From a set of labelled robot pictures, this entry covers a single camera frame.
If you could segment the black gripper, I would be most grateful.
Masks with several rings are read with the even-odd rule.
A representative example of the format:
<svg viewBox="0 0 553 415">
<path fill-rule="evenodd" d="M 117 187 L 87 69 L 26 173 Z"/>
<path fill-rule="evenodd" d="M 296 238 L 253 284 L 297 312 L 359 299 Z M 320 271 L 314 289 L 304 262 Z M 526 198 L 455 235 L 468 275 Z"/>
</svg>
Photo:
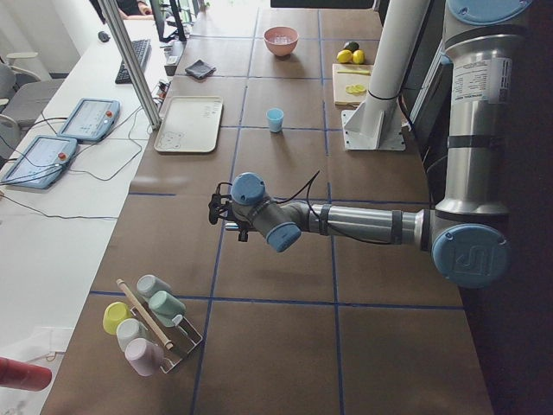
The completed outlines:
<svg viewBox="0 0 553 415">
<path fill-rule="evenodd" d="M 230 195 L 214 193 L 208 203 L 208 220 L 212 225 L 216 225 L 219 220 L 233 222 L 238 227 L 238 240 L 247 241 L 250 224 L 246 220 L 240 219 L 232 210 L 232 198 Z"/>
</svg>

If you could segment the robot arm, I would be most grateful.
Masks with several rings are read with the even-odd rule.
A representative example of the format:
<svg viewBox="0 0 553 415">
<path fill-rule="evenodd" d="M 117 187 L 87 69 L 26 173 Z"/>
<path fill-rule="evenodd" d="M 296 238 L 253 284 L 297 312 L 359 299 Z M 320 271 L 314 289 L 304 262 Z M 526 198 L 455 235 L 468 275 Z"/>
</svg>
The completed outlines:
<svg viewBox="0 0 553 415">
<path fill-rule="evenodd" d="M 377 245 L 413 244 L 431 254 L 437 270 L 464 288 L 501 278 L 511 247 L 503 233 L 507 208 L 499 201 L 504 155 L 500 120 L 511 87 L 512 57 L 528 28 L 528 1 L 448 1 L 443 52 L 452 64 L 445 195 L 417 213 L 277 201 L 264 179 L 238 175 L 228 194 L 215 192 L 209 220 L 225 220 L 247 240 L 251 231 L 282 252 L 304 232 Z"/>
</svg>

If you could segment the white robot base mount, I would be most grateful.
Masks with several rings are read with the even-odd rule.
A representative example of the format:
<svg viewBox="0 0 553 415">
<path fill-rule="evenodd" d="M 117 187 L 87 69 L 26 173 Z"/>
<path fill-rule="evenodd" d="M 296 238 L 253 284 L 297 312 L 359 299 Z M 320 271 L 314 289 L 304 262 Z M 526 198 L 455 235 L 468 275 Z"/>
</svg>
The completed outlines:
<svg viewBox="0 0 553 415">
<path fill-rule="evenodd" d="M 341 113 L 346 150 L 405 150 L 397 98 L 429 5 L 389 2 L 365 100 Z"/>
</svg>

